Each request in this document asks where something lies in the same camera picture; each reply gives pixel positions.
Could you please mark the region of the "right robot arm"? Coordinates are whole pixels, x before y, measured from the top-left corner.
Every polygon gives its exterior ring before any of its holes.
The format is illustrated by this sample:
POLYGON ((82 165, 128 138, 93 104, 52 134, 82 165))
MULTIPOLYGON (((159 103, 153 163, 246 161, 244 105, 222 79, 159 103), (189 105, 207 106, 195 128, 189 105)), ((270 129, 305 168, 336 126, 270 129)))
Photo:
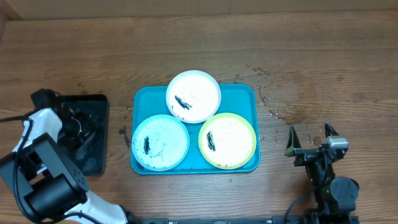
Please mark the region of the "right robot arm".
POLYGON ((293 126, 289 128, 289 141, 284 155, 294 157, 294 166, 304 166, 312 189, 295 200, 284 214, 283 223, 358 223, 351 216, 356 210, 359 184, 347 177, 337 177, 332 163, 344 158, 349 144, 330 123, 325 124, 325 142, 316 149, 304 150, 293 126), (316 207, 301 217, 290 216, 293 207, 313 195, 316 207))

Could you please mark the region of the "black plastic water tray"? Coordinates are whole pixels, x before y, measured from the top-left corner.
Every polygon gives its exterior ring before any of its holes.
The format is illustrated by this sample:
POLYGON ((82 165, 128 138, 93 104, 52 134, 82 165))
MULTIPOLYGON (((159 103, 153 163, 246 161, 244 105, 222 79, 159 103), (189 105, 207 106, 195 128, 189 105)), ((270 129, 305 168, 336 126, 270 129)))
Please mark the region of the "black plastic water tray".
POLYGON ((70 156, 85 176, 101 175, 105 169, 109 103, 103 94, 62 97, 75 131, 70 124, 58 135, 58 145, 70 156))

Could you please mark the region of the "teal plastic serving tray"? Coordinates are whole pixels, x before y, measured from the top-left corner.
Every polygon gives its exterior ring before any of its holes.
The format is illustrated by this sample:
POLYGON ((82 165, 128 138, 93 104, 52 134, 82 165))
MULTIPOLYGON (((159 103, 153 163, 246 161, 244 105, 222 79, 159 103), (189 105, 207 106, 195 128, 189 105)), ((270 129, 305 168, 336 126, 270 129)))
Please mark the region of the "teal plastic serving tray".
MULTIPOLYGON (((253 89, 245 84, 221 84, 221 104, 219 113, 234 113, 246 119, 259 136, 256 98, 253 89)), ((147 118, 157 114, 170 114, 165 96, 166 86, 145 86, 134 97, 132 131, 147 118)), ((185 159, 175 168, 156 172, 146 169, 131 155, 131 167, 140 175, 182 175, 182 174, 223 174, 251 172, 261 161, 260 147, 257 146, 252 158, 242 167, 232 170, 219 169, 205 160, 198 147, 198 134, 201 124, 187 124, 190 135, 190 148, 185 159)))

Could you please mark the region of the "yellow-green plate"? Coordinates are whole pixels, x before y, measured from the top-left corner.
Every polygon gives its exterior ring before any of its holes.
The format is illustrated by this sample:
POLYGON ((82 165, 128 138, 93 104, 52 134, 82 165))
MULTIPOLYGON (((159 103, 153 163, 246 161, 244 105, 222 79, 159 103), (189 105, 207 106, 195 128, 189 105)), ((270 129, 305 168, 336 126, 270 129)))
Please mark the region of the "yellow-green plate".
POLYGON ((198 147, 212 166, 232 170, 251 160, 257 147, 257 138, 252 125, 242 116, 220 113, 202 125, 198 147))

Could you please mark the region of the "light blue plate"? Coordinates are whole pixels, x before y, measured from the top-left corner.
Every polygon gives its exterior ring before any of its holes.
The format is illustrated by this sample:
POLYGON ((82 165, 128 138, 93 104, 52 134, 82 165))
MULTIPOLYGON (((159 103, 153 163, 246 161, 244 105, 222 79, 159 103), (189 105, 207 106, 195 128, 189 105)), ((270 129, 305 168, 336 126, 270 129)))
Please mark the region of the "light blue plate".
POLYGON ((163 172, 177 167, 186 157, 190 136, 177 118, 158 114, 145 119, 132 135, 131 150, 143 168, 163 172))

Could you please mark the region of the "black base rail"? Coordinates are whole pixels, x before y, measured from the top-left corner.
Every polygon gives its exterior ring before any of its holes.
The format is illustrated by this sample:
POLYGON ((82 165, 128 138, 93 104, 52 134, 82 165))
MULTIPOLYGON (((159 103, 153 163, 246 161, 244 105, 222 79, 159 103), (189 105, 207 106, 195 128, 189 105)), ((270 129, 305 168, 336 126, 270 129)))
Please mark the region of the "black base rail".
POLYGON ((233 218, 233 219, 185 219, 169 220, 167 218, 144 218, 142 224, 305 224, 305 223, 354 223, 360 224, 358 217, 352 217, 351 221, 306 221, 304 217, 289 216, 284 220, 283 215, 272 218, 233 218))

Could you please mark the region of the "white plate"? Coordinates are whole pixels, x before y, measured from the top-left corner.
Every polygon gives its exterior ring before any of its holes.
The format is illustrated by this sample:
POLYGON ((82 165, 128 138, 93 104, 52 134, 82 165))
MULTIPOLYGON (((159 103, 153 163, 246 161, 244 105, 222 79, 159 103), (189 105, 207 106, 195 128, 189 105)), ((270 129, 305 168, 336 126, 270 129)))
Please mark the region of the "white plate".
POLYGON ((218 111, 221 89, 206 72, 188 70, 172 79, 165 100, 171 114, 180 121, 202 123, 218 111))

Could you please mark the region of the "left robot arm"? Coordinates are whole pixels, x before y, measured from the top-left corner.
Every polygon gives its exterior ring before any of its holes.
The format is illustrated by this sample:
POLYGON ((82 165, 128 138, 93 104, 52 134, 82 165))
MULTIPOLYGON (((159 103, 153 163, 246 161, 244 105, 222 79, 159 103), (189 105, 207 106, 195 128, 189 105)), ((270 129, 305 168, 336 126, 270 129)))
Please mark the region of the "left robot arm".
POLYGON ((139 223, 131 212, 94 194, 87 175, 105 167, 109 103, 105 95, 31 94, 35 108, 22 116, 24 132, 1 159, 1 178, 22 214, 34 223, 139 223))

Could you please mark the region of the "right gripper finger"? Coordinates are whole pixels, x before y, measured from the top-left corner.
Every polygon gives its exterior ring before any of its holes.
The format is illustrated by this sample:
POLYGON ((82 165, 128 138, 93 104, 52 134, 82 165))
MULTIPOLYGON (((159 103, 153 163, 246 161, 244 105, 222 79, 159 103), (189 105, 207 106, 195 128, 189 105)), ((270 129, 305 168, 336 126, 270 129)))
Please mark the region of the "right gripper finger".
POLYGON ((295 128, 293 125, 289 127, 289 140, 287 143, 286 150, 284 152, 284 156, 287 157, 293 157, 298 154, 299 151, 302 150, 299 138, 297 136, 297 133, 295 131, 295 128))
POLYGON ((325 123, 325 137, 330 137, 330 136, 338 136, 339 134, 335 131, 335 129, 332 127, 332 125, 329 122, 325 123))

